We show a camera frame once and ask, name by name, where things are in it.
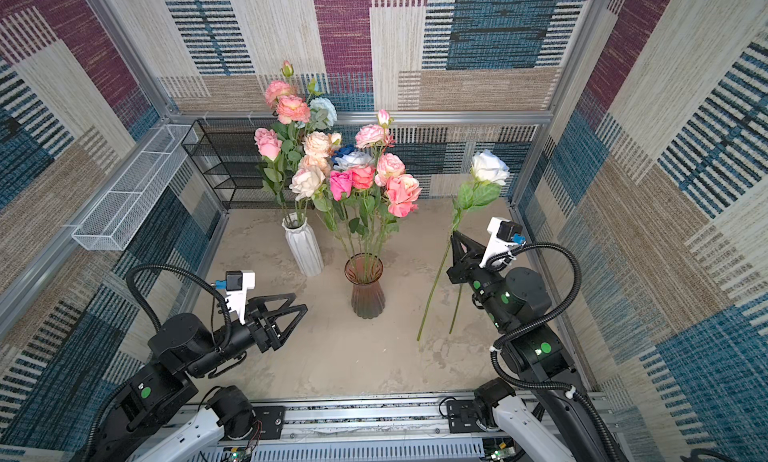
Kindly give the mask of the white ribbed ceramic vase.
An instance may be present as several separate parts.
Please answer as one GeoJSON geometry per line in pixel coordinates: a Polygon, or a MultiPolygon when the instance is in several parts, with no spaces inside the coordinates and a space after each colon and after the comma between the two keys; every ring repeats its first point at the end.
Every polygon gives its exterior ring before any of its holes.
{"type": "Polygon", "coordinates": [[[306,277],[320,275],[324,262],[314,230],[308,221],[299,222],[298,214],[291,212],[283,219],[282,227],[299,271],[306,277]]]}

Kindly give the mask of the red ribbed glass vase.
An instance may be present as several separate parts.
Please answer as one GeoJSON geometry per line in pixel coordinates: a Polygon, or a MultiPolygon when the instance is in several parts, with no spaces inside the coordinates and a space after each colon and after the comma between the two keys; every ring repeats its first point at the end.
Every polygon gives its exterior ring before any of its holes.
{"type": "Polygon", "coordinates": [[[352,284],[350,304],[358,317],[374,319],[384,311],[386,298],[380,285],[383,271],[382,261],[370,253],[355,254],[346,262],[344,274],[352,284]]]}

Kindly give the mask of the dark pink rose stem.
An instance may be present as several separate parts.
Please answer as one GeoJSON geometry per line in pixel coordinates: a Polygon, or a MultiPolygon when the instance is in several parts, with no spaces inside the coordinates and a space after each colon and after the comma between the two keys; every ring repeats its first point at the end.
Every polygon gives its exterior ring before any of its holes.
{"type": "Polygon", "coordinates": [[[358,236],[364,262],[364,278],[372,279],[374,265],[374,205],[376,202],[372,192],[374,168],[372,166],[355,167],[352,173],[352,200],[356,203],[357,215],[349,222],[350,230],[358,236]]]}

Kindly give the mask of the bright magenta rose stem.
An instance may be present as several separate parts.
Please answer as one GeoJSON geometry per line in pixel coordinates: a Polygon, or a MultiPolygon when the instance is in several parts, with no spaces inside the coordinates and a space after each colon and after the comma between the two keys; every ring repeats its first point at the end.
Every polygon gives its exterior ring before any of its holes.
{"type": "Polygon", "coordinates": [[[330,194],[332,199],[333,214],[336,217],[337,238],[341,242],[346,255],[351,258],[353,255],[353,244],[351,235],[348,231],[348,216],[345,212],[343,201],[351,195],[352,176],[350,173],[332,170],[329,180],[330,194]]]}

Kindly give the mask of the cream white rose stem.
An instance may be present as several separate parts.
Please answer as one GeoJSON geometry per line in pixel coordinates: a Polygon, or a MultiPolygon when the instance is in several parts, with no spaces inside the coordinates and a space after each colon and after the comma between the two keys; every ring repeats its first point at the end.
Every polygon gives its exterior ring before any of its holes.
{"type": "Polygon", "coordinates": [[[308,221],[308,209],[313,207],[326,229],[341,243],[346,256],[351,257],[350,245],[342,235],[341,219],[333,208],[329,182],[321,169],[316,166],[299,168],[291,179],[289,189],[295,195],[298,225],[308,221]]]}

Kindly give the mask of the large blush pink rose stem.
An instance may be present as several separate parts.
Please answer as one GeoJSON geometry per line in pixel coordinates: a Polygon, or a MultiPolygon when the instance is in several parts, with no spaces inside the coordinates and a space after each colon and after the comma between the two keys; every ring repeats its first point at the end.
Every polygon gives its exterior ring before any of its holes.
{"type": "Polygon", "coordinates": [[[331,172],[331,164],[327,157],[319,157],[312,154],[305,154],[299,162],[300,169],[319,169],[325,177],[328,177],[331,172]]]}

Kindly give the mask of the white and pale blue rose stem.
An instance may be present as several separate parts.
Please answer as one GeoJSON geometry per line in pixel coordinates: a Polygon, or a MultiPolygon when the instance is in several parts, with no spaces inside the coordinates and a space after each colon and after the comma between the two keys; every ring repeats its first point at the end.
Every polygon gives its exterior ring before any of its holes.
{"type": "Polygon", "coordinates": [[[336,108],[328,98],[324,97],[324,93],[320,91],[320,85],[316,79],[311,80],[308,85],[308,91],[310,122],[306,126],[306,135],[315,131],[336,133],[332,132],[338,120],[336,108]]]}

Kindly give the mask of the pink peony double stem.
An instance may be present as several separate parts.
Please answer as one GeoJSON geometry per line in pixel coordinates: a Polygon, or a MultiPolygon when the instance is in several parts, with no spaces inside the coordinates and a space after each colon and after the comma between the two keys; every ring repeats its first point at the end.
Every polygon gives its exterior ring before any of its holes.
{"type": "Polygon", "coordinates": [[[282,193],[286,206],[285,213],[283,213],[284,219],[289,214],[284,190],[290,184],[289,173],[295,174],[298,171],[299,161],[302,158],[299,135],[302,127],[309,122],[310,108],[307,102],[299,96],[298,89],[290,83],[290,79],[294,75],[294,68],[288,60],[284,60],[282,63],[281,75],[283,80],[270,83],[265,92],[265,99],[277,117],[277,122],[272,125],[270,130],[274,130],[282,141],[280,168],[283,171],[282,193]]]}

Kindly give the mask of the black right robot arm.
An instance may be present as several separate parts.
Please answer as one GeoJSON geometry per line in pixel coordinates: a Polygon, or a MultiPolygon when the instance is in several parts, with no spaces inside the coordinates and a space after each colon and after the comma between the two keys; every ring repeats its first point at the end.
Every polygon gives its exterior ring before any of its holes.
{"type": "Polygon", "coordinates": [[[624,461],[573,357],[549,325],[580,291],[579,262],[556,243],[524,244],[511,228],[502,225],[497,253],[461,232],[450,237],[450,281],[471,288],[473,303],[499,332],[489,348],[497,377],[475,392],[476,424],[511,437],[533,461],[624,461]],[[538,272],[509,266],[517,256],[538,249],[561,254],[571,266],[572,285],[558,305],[552,304],[538,272]]]}

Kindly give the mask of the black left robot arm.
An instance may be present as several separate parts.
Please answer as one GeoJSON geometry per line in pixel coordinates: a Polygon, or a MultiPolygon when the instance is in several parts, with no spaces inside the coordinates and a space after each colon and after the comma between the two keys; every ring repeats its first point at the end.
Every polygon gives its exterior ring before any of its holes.
{"type": "Polygon", "coordinates": [[[198,394],[196,379],[237,367],[252,347],[283,347],[308,312],[295,300],[294,293],[253,297],[243,320],[225,315],[215,331],[192,313],[169,318],[148,342],[150,361],[107,397],[72,459],[127,460],[198,394]]]}

